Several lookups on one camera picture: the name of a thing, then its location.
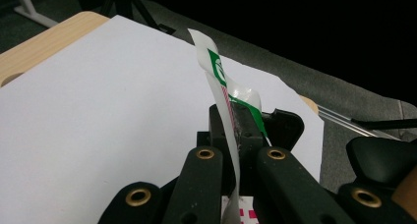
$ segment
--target white cardboard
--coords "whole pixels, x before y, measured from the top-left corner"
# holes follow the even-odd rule
[[[319,181],[324,122],[279,77],[222,64],[303,119],[292,152]],[[194,45],[114,17],[0,89],[0,223],[97,223],[126,185],[179,175],[213,104]]]

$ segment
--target dark background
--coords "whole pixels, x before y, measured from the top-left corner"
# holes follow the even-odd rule
[[[79,0],[84,10],[103,0]],[[416,0],[151,0],[382,96],[417,106]]]

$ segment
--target wooden surface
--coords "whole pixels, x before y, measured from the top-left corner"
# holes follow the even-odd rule
[[[391,198],[417,221],[417,165],[398,185]]]
[[[5,85],[54,55],[61,49],[104,24],[109,19],[100,14],[86,11],[49,28],[33,38],[0,55],[0,84]],[[317,104],[304,96],[301,98],[319,113]]]

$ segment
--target green and white packet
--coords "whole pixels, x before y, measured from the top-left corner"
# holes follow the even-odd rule
[[[220,56],[213,40],[201,33],[200,31],[189,29],[193,37],[197,58],[200,66],[205,70],[208,84],[214,96],[221,121],[223,123],[226,140],[229,146],[232,158],[234,173],[236,177],[236,187],[233,190],[229,202],[222,215],[222,223],[238,224],[240,223],[239,214],[239,183],[240,183],[240,166],[239,166],[239,144],[236,141],[236,127],[233,116],[233,110],[230,102],[237,102],[247,106],[258,125],[258,128],[265,137],[268,138],[267,132],[262,121],[261,99],[259,94],[248,87],[239,85],[230,79],[221,65]]]

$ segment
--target wooden table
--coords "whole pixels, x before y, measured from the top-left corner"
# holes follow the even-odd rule
[[[84,11],[34,36],[0,55],[0,83],[5,85],[54,55],[69,44],[104,24],[109,18]],[[304,96],[302,99],[319,113],[317,104]]]

